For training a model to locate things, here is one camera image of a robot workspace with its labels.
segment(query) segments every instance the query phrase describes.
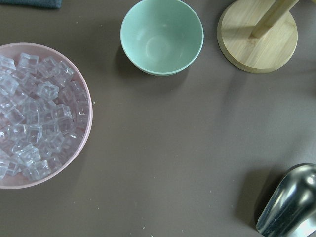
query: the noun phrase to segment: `bowl of ice cubes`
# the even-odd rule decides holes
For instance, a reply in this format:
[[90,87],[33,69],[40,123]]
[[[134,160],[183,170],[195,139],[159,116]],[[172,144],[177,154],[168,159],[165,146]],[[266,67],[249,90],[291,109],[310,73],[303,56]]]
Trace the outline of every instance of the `bowl of ice cubes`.
[[0,188],[42,183],[83,149],[92,102],[77,67],[34,43],[0,46]]

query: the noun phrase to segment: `pink bowl rim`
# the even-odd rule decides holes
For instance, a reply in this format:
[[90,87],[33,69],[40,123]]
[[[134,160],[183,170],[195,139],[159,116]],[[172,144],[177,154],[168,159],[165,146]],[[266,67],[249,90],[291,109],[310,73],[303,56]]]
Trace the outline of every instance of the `pink bowl rim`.
[[39,48],[43,48],[47,51],[50,51],[54,54],[57,54],[58,56],[64,58],[65,61],[67,61],[67,63],[69,63],[69,65],[75,70],[76,73],[78,73],[82,84],[84,86],[84,89],[87,92],[87,96],[88,96],[88,103],[89,103],[89,118],[88,118],[88,124],[83,136],[83,139],[79,145],[79,147],[77,148],[76,152],[73,154],[73,156],[57,171],[55,171],[54,173],[48,175],[47,177],[35,181],[35,182],[31,182],[29,184],[23,184],[23,185],[17,185],[17,186],[5,186],[5,185],[0,185],[0,189],[23,189],[23,188],[29,188],[32,186],[35,186],[37,184],[43,183],[49,179],[51,179],[52,177],[54,177],[55,175],[59,174],[62,170],[64,170],[77,156],[78,154],[82,151],[83,147],[85,146],[88,137],[90,135],[90,131],[91,131],[91,127],[92,127],[92,118],[93,118],[93,111],[92,111],[92,101],[91,101],[91,96],[90,96],[90,92],[88,89],[88,86],[83,78],[83,75],[81,74],[81,72],[79,71],[79,69],[75,66],[75,64],[73,64],[73,62],[67,58],[65,55],[61,54],[60,52],[56,51],[55,49],[52,49],[50,47],[41,45],[41,44],[37,44],[37,43],[26,43],[26,42],[20,42],[20,43],[10,43],[10,44],[5,44],[0,46],[0,50],[6,47],[13,47],[13,46],[33,46],[33,47],[39,47]]

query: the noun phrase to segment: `bowl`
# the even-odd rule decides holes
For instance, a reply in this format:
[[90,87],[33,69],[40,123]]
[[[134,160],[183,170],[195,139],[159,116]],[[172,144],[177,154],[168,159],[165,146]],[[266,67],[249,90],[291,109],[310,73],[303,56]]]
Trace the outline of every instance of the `bowl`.
[[85,121],[85,124],[81,126],[81,128],[77,128],[78,131],[80,131],[80,138],[77,140],[77,145],[76,147],[72,147],[72,155],[69,155],[69,157],[66,157],[65,160],[63,161],[63,165],[59,167],[57,170],[54,172],[50,173],[48,176],[40,179],[40,180],[29,180],[28,178],[24,177],[22,173],[18,173],[15,176],[10,176],[10,175],[5,175],[3,179],[0,180],[0,188],[1,189],[20,189],[20,188],[27,188],[31,187],[37,184],[40,184],[42,182],[45,182],[46,180],[51,179],[55,175],[57,175],[59,172],[61,172],[63,169],[65,169],[80,153],[80,151],[83,149],[88,136],[91,131],[91,126],[92,126],[92,102],[91,102],[91,97],[90,93],[87,87],[86,82],[84,81],[84,78],[78,68],[64,55],[61,53],[57,52],[54,49],[51,49],[49,47],[39,45],[39,44],[34,44],[34,43],[12,43],[12,44],[6,44],[3,46],[0,46],[0,55],[3,55],[5,57],[13,59],[15,62],[19,60],[20,54],[21,53],[26,53],[30,55],[38,55],[39,56],[39,61],[47,58],[47,57],[53,57],[57,62],[58,61],[63,61],[65,62],[71,69],[73,69],[74,74],[72,81],[78,82],[83,89],[83,93],[85,94],[85,99],[87,101],[87,108],[88,111],[86,114],[87,116],[87,121]]
[[128,11],[120,30],[129,60],[156,76],[188,67],[200,53],[203,37],[198,15],[180,0],[142,0]]

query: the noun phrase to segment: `dark blue towel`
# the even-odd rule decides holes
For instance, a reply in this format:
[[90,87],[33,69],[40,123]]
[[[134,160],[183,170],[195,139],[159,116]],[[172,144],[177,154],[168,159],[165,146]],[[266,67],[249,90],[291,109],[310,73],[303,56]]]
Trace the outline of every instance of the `dark blue towel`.
[[0,0],[4,4],[30,5],[46,8],[60,8],[62,0]]

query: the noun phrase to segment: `wooden dowel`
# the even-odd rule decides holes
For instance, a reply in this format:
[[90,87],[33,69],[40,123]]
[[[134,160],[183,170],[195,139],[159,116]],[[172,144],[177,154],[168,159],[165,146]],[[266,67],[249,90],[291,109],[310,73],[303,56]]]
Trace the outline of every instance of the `wooden dowel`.
[[276,0],[266,14],[253,28],[251,36],[261,38],[272,26],[287,13],[299,0]]

